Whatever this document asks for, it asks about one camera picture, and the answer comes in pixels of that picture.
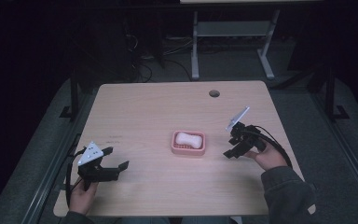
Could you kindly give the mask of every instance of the sleeve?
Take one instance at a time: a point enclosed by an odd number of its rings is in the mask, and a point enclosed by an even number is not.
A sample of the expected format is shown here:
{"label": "sleeve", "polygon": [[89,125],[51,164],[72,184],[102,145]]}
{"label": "sleeve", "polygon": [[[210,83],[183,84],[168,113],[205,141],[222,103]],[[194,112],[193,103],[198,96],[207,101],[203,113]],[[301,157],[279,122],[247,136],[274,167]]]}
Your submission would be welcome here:
{"label": "sleeve", "polygon": [[313,188],[288,167],[276,167],[261,175],[269,223],[314,223],[308,209],[315,204]]}
{"label": "sleeve", "polygon": [[63,219],[62,224],[94,224],[94,222],[82,214],[69,211]]}

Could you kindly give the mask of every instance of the pink container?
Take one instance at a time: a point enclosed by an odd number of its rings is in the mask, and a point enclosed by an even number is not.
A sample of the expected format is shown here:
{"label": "pink container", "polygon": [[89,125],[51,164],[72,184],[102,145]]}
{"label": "pink container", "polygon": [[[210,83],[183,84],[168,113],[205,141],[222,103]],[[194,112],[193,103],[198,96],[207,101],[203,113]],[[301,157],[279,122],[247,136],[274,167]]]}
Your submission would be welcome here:
{"label": "pink container", "polygon": [[[186,133],[190,135],[198,135],[202,138],[202,144],[200,148],[193,148],[189,145],[179,145],[176,143],[176,135],[179,133]],[[188,156],[202,156],[205,154],[205,134],[198,132],[189,132],[189,131],[176,131],[172,135],[172,152],[177,155],[188,155]]]}

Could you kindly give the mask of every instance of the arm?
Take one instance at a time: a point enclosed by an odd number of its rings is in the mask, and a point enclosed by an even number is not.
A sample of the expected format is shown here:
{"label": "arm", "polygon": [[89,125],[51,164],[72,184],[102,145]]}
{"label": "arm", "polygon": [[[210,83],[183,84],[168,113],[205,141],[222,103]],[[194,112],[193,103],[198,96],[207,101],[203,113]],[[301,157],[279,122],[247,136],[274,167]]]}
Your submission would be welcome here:
{"label": "arm", "polygon": [[79,183],[72,190],[69,211],[62,223],[93,224],[93,222],[86,217],[86,214],[90,210],[92,202],[94,201],[98,183],[91,183],[89,189],[84,191],[84,181],[82,179],[78,179],[77,181],[79,181]]}
{"label": "arm", "polygon": [[282,155],[271,144],[265,144],[263,152],[249,151],[244,156],[254,159],[266,170],[261,175],[261,180],[269,222],[312,223],[313,217],[308,211],[315,203],[312,188],[287,166]]}

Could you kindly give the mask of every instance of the hand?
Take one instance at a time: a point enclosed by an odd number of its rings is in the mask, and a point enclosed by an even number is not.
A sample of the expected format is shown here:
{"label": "hand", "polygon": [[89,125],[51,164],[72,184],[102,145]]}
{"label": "hand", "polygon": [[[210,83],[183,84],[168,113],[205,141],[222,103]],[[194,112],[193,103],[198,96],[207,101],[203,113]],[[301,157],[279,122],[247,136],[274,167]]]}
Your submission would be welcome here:
{"label": "hand", "polygon": [[266,149],[259,153],[248,151],[244,154],[245,157],[254,159],[265,171],[278,166],[287,166],[286,160],[272,144],[268,143],[264,139],[259,139],[266,144]]}
{"label": "hand", "polygon": [[98,183],[91,183],[89,185],[89,189],[84,191],[84,180],[79,177],[77,181],[80,182],[72,190],[69,211],[86,215],[91,208],[92,202],[94,201]]}

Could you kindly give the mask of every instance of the table leg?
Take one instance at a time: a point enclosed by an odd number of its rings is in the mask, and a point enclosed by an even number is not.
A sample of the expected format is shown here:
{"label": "table leg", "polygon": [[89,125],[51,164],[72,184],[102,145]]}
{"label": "table leg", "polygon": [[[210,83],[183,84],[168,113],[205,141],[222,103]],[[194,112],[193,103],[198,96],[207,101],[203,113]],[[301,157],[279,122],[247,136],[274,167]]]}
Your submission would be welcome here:
{"label": "table leg", "polygon": [[275,76],[272,72],[271,66],[269,66],[269,60],[267,59],[267,51],[269,50],[269,43],[271,42],[272,36],[274,34],[274,30],[275,30],[275,26],[277,24],[279,13],[280,13],[279,9],[274,11],[272,20],[269,23],[269,28],[267,30],[266,43],[264,44],[262,49],[257,50],[258,57],[260,59],[261,64],[263,65],[264,72],[266,73],[267,79],[275,78]]}
{"label": "table leg", "polygon": [[191,52],[191,78],[193,80],[198,80],[200,78],[199,72],[199,58],[197,56],[197,16],[198,12],[194,12],[194,22],[193,22],[193,51]]}

